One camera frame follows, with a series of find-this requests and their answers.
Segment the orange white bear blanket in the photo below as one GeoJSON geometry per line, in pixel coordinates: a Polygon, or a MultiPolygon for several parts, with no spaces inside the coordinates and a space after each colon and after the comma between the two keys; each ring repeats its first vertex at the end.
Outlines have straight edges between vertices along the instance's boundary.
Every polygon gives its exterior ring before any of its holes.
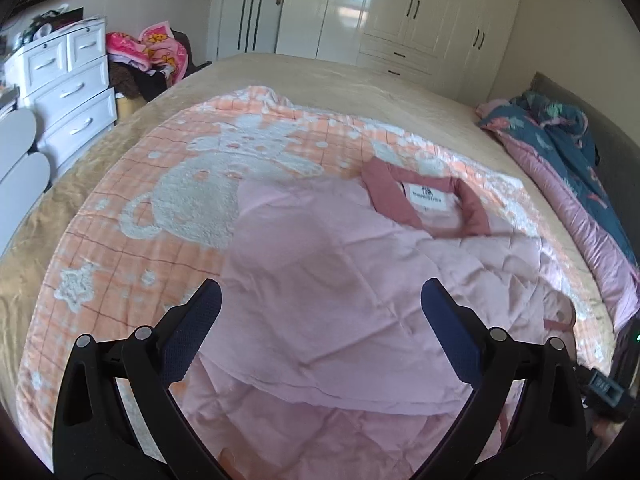
{"type": "MultiPolygon", "coordinates": [[[[52,460],[58,389],[79,335],[128,336],[189,299],[206,278],[218,278],[242,181],[342,182],[375,157],[465,180],[492,218],[533,246],[541,275],[572,302],[580,362],[610,367],[608,311],[520,180],[404,129],[250,87],[188,107],[142,136],[67,223],[18,369],[17,425],[36,455],[52,460]]],[[[214,453],[231,453],[247,479],[405,479],[454,418],[288,403],[204,356],[174,393],[201,440],[214,453]]]]}

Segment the white glossy wardrobe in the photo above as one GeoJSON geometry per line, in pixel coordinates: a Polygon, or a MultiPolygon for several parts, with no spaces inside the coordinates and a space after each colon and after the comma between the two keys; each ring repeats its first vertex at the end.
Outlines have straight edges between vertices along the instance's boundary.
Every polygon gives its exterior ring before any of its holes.
{"type": "Polygon", "coordinates": [[[487,101],[520,0],[283,0],[277,51],[487,101]]]}

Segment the white drawer chest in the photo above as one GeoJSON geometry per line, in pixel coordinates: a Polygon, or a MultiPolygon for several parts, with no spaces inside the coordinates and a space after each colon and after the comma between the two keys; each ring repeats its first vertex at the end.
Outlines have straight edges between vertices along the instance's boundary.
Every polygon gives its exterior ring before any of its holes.
{"type": "Polygon", "coordinates": [[[105,18],[87,18],[15,50],[4,62],[17,106],[36,118],[36,148],[59,178],[117,120],[105,18]]]}

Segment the white rounded chair back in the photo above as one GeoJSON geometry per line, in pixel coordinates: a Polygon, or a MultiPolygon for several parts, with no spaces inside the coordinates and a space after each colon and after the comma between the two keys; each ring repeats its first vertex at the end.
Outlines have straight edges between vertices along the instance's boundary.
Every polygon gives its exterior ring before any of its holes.
{"type": "Polygon", "coordinates": [[[32,152],[36,133],[37,119],[28,108],[12,110],[1,119],[2,254],[50,182],[49,159],[32,152]]]}

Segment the pink quilted jacket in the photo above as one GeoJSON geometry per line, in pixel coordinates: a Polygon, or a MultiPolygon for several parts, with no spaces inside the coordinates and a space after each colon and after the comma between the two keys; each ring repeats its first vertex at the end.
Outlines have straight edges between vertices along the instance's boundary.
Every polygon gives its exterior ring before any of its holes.
{"type": "Polygon", "coordinates": [[[407,479],[470,394],[421,309],[439,280],[487,326],[573,338],[548,244],[456,178],[371,159],[358,178],[244,181],[222,307],[183,414],[244,479],[407,479]]]}

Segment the tan bed cover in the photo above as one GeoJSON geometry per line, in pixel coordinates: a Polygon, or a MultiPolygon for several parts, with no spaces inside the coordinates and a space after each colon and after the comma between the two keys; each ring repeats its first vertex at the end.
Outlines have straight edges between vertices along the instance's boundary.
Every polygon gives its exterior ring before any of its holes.
{"type": "Polygon", "coordinates": [[[1,403],[16,414],[17,372],[32,312],[47,267],[66,226],[104,174],[142,136],[180,110],[248,86],[265,86],[293,103],[385,122],[521,180],[541,214],[540,226],[556,252],[586,314],[578,318],[579,357],[610,369],[616,336],[591,272],[570,233],[528,175],[503,146],[477,128],[472,107],[391,76],[355,66],[276,54],[241,54],[200,70],[105,133],[26,217],[1,258],[1,403]]]}

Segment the pink yellow clothes pile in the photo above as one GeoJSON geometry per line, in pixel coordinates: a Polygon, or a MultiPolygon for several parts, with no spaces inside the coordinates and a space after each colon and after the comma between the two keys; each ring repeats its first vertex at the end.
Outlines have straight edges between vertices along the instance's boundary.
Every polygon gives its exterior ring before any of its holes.
{"type": "Polygon", "coordinates": [[[168,22],[149,26],[137,37],[108,32],[105,50],[110,84],[127,99],[153,101],[200,69],[193,63],[189,38],[168,22]]]}

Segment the grey bed headboard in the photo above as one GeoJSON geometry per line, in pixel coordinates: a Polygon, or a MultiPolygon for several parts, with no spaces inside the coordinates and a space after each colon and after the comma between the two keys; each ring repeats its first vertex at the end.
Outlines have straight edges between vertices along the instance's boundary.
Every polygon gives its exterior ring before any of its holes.
{"type": "Polygon", "coordinates": [[[575,105],[587,115],[589,129],[599,154],[596,173],[634,252],[639,252],[639,145],[594,106],[546,75],[537,72],[530,88],[552,100],[575,105]]]}

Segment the white bedroom door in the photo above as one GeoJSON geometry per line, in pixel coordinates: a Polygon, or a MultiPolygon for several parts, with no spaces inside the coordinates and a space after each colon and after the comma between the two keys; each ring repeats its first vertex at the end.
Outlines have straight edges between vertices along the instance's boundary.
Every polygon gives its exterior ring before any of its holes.
{"type": "Polygon", "coordinates": [[[216,59],[276,52],[283,0],[221,0],[216,59]]]}

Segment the blue and pink duvet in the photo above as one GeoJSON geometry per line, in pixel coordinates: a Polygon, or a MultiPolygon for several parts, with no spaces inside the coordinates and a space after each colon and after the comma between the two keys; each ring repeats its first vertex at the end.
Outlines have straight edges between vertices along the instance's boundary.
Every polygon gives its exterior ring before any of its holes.
{"type": "Polygon", "coordinates": [[[587,115],[535,91],[480,104],[476,114],[570,233],[619,332],[639,313],[639,266],[597,175],[587,115]]]}

